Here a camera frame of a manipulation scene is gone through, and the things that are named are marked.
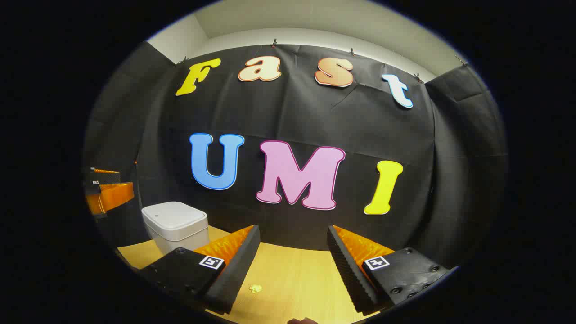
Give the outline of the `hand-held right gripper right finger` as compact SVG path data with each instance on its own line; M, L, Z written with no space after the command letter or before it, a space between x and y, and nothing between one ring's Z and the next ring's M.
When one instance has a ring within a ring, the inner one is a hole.
M336 225L327 244L356 312L370 315L416 299L450 275L450 269L415 248L393 251Z

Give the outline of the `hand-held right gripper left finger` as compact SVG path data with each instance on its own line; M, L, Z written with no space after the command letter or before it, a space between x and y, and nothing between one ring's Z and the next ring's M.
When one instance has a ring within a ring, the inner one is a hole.
M182 304L229 314L261 242L251 225L196 250L176 248L139 274Z

